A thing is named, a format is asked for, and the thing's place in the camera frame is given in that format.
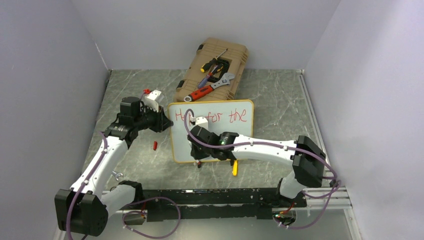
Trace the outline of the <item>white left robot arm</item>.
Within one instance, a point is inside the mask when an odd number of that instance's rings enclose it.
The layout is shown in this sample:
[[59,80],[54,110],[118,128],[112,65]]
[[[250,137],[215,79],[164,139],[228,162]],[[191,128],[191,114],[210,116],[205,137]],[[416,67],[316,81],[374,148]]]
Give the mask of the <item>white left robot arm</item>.
[[93,160],[71,187],[56,193],[58,228],[68,239],[72,239],[73,233],[97,237],[116,211],[126,206],[137,210],[143,205],[145,197],[139,182],[123,180],[109,193],[103,191],[140,131],[161,133],[173,125],[160,105],[161,100],[157,91],[142,97],[124,97],[115,120],[100,132],[102,142]]

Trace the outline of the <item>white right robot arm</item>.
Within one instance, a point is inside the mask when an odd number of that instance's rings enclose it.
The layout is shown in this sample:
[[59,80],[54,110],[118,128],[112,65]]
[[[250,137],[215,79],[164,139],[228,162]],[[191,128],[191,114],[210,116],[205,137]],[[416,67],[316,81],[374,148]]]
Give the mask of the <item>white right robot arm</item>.
[[217,135],[196,125],[187,133],[187,139],[195,160],[212,157],[234,163],[252,159],[291,167],[291,172],[278,183],[275,194],[276,203],[282,208],[289,207],[305,188],[319,188],[323,184],[326,155],[307,136],[275,141],[229,131]]

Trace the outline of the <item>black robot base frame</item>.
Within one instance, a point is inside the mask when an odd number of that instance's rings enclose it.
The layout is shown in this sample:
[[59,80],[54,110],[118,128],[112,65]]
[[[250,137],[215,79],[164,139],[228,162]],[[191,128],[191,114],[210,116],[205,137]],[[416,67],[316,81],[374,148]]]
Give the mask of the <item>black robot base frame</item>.
[[124,210],[145,210],[148,222],[244,217],[270,220],[278,209],[307,205],[302,193],[288,199],[275,187],[144,190],[139,182],[129,180],[118,185],[135,188],[134,204]]

